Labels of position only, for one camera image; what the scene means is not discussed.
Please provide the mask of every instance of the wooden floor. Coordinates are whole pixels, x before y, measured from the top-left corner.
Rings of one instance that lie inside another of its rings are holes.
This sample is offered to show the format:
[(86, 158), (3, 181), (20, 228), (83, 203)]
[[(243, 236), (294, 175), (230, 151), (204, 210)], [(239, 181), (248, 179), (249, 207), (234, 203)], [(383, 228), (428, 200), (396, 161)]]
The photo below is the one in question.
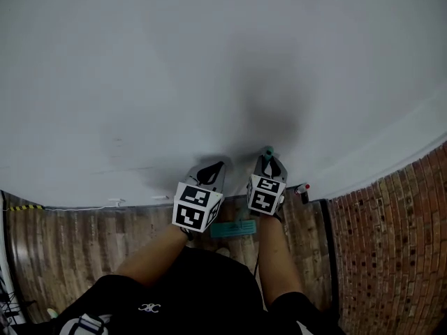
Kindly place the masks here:
[[(7, 195), (8, 206), (28, 204)], [(226, 200), (215, 222), (232, 221), (244, 198)], [(330, 308), (330, 265), (319, 203), (303, 206), (288, 192), (284, 230), (301, 273), (305, 293), (317, 308)], [(172, 207), (129, 207), (100, 211), (8, 211), (6, 228), (12, 268), (34, 322), (49, 320), (46, 309), (62, 312), (95, 280), (112, 273), (129, 254), (146, 244), (171, 221)], [(258, 237), (211, 239), (209, 232), (190, 246), (215, 251), (227, 247), (231, 257), (254, 270)]]

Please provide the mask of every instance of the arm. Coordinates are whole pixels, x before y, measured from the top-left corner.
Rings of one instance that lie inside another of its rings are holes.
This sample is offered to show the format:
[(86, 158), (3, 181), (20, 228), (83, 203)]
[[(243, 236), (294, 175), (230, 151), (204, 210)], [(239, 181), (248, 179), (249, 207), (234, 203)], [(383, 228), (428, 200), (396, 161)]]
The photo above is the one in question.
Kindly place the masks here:
[(303, 291), (281, 222), (271, 216), (260, 219), (259, 276), (267, 306), (283, 294)]
[(169, 225), (163, 233), (127, 258), (115, 273), (151, 286), (166, 273), (187, 242), (187, 235), (179, 227)]

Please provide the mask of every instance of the person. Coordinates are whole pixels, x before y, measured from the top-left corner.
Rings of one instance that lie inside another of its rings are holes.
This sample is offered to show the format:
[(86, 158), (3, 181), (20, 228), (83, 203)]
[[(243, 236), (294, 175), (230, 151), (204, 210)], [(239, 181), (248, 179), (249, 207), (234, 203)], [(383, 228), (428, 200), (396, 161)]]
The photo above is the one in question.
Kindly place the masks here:
[(77, 334), (67, 332), (71, 329), (67, 324), (78, 322), (84, 314), (101, 317), (109, 334), (241, 330), (343, 334), (303, 294), (280, 218), (260, 218), (258, 268), (263, 298), (246, 266), (187, 247), (191, 234), (169, 225), (52, 320), (53, 334)]

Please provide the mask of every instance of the hazard tape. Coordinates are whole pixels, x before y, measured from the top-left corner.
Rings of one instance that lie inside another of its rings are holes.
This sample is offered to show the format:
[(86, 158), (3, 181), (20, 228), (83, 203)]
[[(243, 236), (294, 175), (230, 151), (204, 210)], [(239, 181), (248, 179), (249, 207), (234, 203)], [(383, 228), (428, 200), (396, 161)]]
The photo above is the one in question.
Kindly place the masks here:
[(43, 206), (39, 204), (26, 204), (24, 206), (13, 206), (9, 207), (9, 211), (22, 211), (24, 209), (44, 209)]

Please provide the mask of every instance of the black strip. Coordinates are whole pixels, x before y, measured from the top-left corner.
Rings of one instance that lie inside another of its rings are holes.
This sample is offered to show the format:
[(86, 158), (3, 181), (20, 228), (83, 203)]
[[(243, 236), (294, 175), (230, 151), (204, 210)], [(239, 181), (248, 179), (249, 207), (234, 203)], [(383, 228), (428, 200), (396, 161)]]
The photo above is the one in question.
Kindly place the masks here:
[(326, 231), (326, 238), (328, 239), (328, 254), (330, 265), (330, 282), (332, 288), (332, 304), (327, 311), (327, 315), (334, 322), (338, 323), (340, 319), (340, 298), (338, 293), (338, 273), (337, 273), (337, 258), (335, 256), (334, 236), (332, 234), (332, 222), (330, 220), (330, 213), (328, 201), (326, 199), (315, 200), (312, 202), (320, 202), (321, 214), (323, 215), (324, 228)]
[(14, 287), (14, 293), (15, 296), (17, 297), (17, 302), (20, 306), (20, 310), (22, 311), (23, 317), (25, 318), (25, 322), (28, 323), (32, 323), (31, 318), (29, 317), (28, 314), (28, 309), (26, 308), (26, 306), (24, 305), (24, 298), (23, 298), (23, 294), (22, 294), (22, 289), (20, 289), (19, 283), (17, 282), (17, 279), (15, 277), (16, 275), (16, 271), (15, 271), (15, 264), (14, 262), (11, 260), (11, 247), (10, 247), (10, 243), (8, 242), (8, 224), (6, 221), (6, 211), (8, 208), (5, 206), (8, 206), (8, 203), (6, 202), (6, 197), (5, 197), (5, 193), (3, 192), (3, 190), (1, 191), (1, 199), (3, 200), (3, 238), (5, 240), (5, 249), (6, 249), (6, 262), (8, 262), (8, 266), (10, 269), (10, 275), (11, 275), (11, 281), (13, 282), (13, 287)]

